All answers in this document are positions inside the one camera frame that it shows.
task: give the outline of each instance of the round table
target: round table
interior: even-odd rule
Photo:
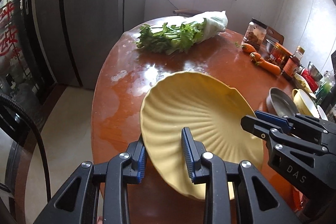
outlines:
[[[147,22],[160,26],[181,17],[165,17]],[[268,90],[276,86],[288,95],[293,89],[282,76],[276,77],[255,66],[249,55],[236,48],[243,36],[226,30],[214,38],[192,46],[188,53],[169,56],[141,51],[134,41],[139,26],[125,32],[110,51],[100,71],[92,105],[91,140],[94,163],[109,161],[140,136],[140,107],[151,86],[170,73],[200,71],[235,87],[253,110],[266,110]],[[267,166],[264,147],[263,175],[293,208],[292,187]],[[204,202],[187,198],[168,186],[148,159],[145,178],[128,186],[129,211],[135,223],[203,223]]]

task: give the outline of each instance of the bagged green vegetable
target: bagged green vegetable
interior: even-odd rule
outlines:
[[[140,27],[138,48],[151,52],[165,52],[171,54],[178,50],[187,52],[195,43],[200,43],[220,32],[227,26],[227,17],[223,12],[205,12],[189,18],[181,19],[181,24],[162,27],[151,27],[144,24]]]

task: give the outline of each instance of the carrot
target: carrot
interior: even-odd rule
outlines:
[[[252,52],[250,54],[250,57],[251,57],[251,61],[254,61],[254,62],[259,62],[261,60],[264,60],[262,57],[261,57],[261,54],[257,53],[257,52]]]
[[[255,48],[247,43],[243,43],[240,46],[238,45],[238,42],[235,43],[237,48],[241,48],[243,52],[251,53],[251,52],[256,52]]]
[[[279,66],[269,63],[263,58],[261,58],[260,61],[256,62],[256,65],[262,67],[263,69],[271,72],[274,75],[280,75],[281,73],[281,68]]]

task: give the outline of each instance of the bottle cap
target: bottle cap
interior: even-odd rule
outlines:
[[[301,46],[297,46],[296,50],[301,54],[305,53],[305,50]]]

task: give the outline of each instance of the triangular cutout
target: triangular cutout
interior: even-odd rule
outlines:
[[[252,182],[261,211],[278,207],[279,203],[257,177],[252,177]]]
[[[56,208],[73,212],[75,209],[77,194],[79,185],[81,184],[81,178],[76,178],[68,189],[62,194],[61,198],[56,203]]]
[[[309,167],[314,168],[315,166],[315,160],[312,157],[306,156],[306,155],[302,155],[296,152],[291,151],[291,154],[296,157],[297,159],[301,160],[302,162],[304,162],[305,164],[307,164]]]

